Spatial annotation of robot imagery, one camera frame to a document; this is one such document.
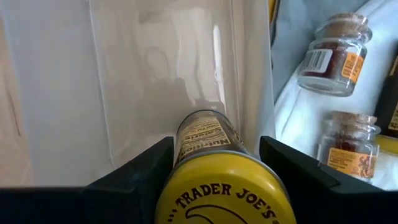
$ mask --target yellow lid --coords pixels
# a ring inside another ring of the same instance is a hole
[[[398,155],[398,139],[379,134],[375,142],[380,145],[381,150]]]
[[[211,154],[180,166],[160,196],[155,222],[296,223],[278,180],[235,154]]]

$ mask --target trader joe's logo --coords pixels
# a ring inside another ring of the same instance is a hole
[[[230,224],[248,224],[238,211],[232,211],[230,208],[216,204],[192,205],[197,199],[210,195],[236,197],[242,203],[250,204],[252,209],[258,210],[263,219],[271,221],[272,224],[279,224],[275,212],[263,198],[246,188],[237,187],[235,189],[231,184],[224,183],[202,184],[182,193],[175,200],[176,207],[171,210],[167,221],[172,223],[176,215],[183,212],[186,220],[199,218],[203,223],[209,224],[220,224],[215,220],[222,220],[222,223]]]

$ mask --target white cloth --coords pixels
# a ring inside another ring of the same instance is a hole
[[[366,56],[354,93],[347,98],[320,95],[297,85],[297,71],[282,90],[275,105],[277,139],[316,157],[322,120],[329,111],[373,114],[388,73],[398,40],[398,0],[373,0],[357,13],[367,16],[373,37],[366,44]],[[385,190],[398,189],[398,156],[381,152],[373,185]]]

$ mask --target glass bottle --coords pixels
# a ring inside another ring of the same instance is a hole
[[[374,138],[380,128],[376,118],[340,111],[325,120],[318,149],[318,160],[340,172],[365,182],[374,176],[379,145]]]
[[[368,19],[355,13],[330,17],[315,33],[299,68],[298,84],[332,96],[350,96],[358,81],[371,40]]]

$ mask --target white label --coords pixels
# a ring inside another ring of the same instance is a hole
[[[303,60],[303,72],[324,73],[328,68],[332,53],[332,49],[309,50]]]

